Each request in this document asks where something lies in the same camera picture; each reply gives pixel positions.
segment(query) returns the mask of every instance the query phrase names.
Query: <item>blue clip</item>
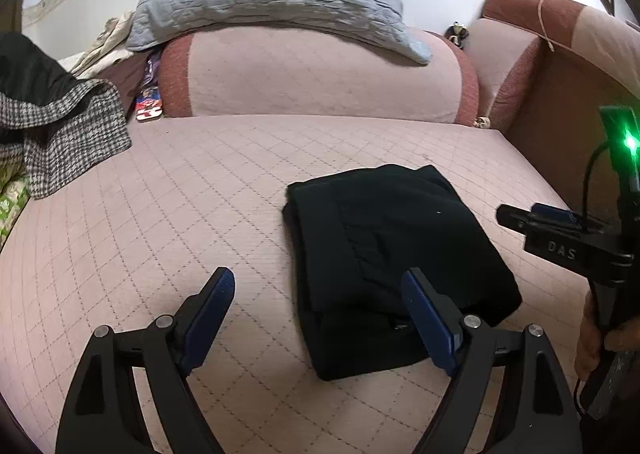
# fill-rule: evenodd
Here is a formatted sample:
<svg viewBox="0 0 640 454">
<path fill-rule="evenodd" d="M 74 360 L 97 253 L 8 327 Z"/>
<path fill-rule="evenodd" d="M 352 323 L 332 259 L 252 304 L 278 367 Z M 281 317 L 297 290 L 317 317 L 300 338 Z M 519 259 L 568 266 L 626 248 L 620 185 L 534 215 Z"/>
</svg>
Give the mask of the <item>blue clip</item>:
<svg viewBox="0 0 640 454">
<path fill-rule="evenodd" d="M 462 313 L 449 297 L 438 294 L 420 269 L 412 268 L 400 282 L 402 300 L 433 363 L 456 374 L 456 352 L 462 346 Z"/>
<path fill-rule="evenodd" d="M 184 334 L 183 355 L 178 364 L 178 369 L 183 376 L 188 376 L 191 371 L 203 364 L 234 299 L 236 292 L 234 274 L 227 268 L 220 270 L 222 274 L 217 280 L 215 277 L 218 271 L 209 280 L 214 285 Z"/>
<path fill-rule="evenodd" d="M 544 203 L 535 203 L 531 207 L 531 213 L 557 221 L 558 223 L 579 225 L 576 215 L 570 210 L 559 209 L 558 207 L 552 207 Z"/>
</svg>

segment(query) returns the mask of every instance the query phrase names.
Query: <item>green patterned fabric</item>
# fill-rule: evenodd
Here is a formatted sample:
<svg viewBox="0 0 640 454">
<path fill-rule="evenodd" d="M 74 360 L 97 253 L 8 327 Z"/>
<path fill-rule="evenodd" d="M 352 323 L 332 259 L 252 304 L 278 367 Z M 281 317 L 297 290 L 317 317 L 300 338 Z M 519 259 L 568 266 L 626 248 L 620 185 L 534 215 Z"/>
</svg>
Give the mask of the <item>green patterned fabric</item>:
<svg viewBox="0 0 640 454">
<path fill-rule="evenodd" d="M 29 200 L 29 179 L 14 176 L 10 168 L 0 169 L 0 250 Z"/>
</svg>

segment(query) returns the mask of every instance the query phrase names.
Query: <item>quilted sofa cover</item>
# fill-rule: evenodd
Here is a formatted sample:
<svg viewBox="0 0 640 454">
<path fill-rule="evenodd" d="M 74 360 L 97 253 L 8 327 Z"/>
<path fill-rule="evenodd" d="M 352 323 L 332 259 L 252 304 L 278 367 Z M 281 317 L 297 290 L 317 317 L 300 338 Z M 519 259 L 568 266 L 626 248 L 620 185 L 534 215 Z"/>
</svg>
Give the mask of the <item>quilted sofa cover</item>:
<svg viewBox="0 0 640 454">
<path fill-rule="evenodd" d="M 303 28 L 227 26 L 183 35 L 162 51 L 164 116 L 325 114 L 472 126 L 479 95 L 471 60 L 444 37 L 409 30 L 431 48 L 428 66 Z"/>
<path fill-rule="evenodd" d="M 516 275 L 524 303 L 506 326 L 541 324 L 573 376 L 587 283 L 526 254 L 494 222 L 501 202 L 563 206 L 500 132 L 302 115 L 162 119 L 130 132 L 131 149 L 28 203 L 0 254 L 0 392 L 44 454 L 92 330 L 147 326 L 218 265 L 235 273 L 236 298 L 189 384 L 228 454 L 411 452 L 446 390 L 444 373 L 425 360 L 321 382 L 294 317 L 285 186 L 361 166 L 435 164 Z M 469 453 L 490 426 L 494 371 Z M 169 452 L 142 374 L 152 439 Z"/>
</svg>

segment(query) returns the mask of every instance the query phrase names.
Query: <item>pink sofa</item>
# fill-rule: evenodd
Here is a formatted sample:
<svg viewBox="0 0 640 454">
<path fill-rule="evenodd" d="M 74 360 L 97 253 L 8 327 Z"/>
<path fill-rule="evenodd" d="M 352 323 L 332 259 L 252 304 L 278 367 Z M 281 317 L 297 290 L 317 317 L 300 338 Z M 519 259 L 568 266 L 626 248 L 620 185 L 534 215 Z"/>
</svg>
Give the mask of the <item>pink sofa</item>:
<svg viewBox="0 0 640 454">
<path fill-rule="evenodd" d="M 147 326 L 222 265 L 236 275 L 236 298 L 189 383 L 226 452 L 410 452 L 448 378 L 425 360 L 318 380 L 296 326 L 280 214 L 293 181 L 383 163 L 432 163 L 455 185 L 522 292 L 504 325 L 542 325 L 572 383 L 587 283 L 526 254 L 494 212 L 500 203 L 575 207 L 602 137 L 596 108 L 638 96 L 616 63 L 638 69 L 640 34 L 576 3 L 544 0 L 551 52 L 538 33 L 539 2 L 488 0 L 465 52 L 425 35 L 435 59 L 420 68 L 331 35 L 268 27 L 169 44 L 168 114 L 215 116 L 132 123 L 131 149 L 30 201 L 0 254 L 0 392 L 42 451 L 54 450 L 92 330 Z M 216 66 L 204 73 L 197 63 Z M 496 129 L 466 127 L 476 114 Z M 593 208 L 606 215 L 614 195 L 604 160 L 599 167 Z M 469 453 L 482 449 L 499 381 L 497 372 Z M 136 384 L 156 449 L 167 452 L 141 373 Z"/>
</svg>

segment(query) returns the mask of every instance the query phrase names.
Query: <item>houndstooth fabric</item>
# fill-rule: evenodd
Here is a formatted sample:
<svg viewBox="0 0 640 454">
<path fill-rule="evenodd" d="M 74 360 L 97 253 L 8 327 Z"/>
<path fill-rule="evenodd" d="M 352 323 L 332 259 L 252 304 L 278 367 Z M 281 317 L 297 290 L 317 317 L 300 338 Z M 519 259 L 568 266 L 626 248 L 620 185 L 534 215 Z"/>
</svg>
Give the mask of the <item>houndstooth fabric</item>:
<svg viewBox="0 0 640 454">
<path fill-rule="evenodd" d="M 109 81 L 82 82 L 46 106 L 0 92 L 0 168 L 24 163 L 36 199 L 130 146 L 120 94 Z"/>
</svg>

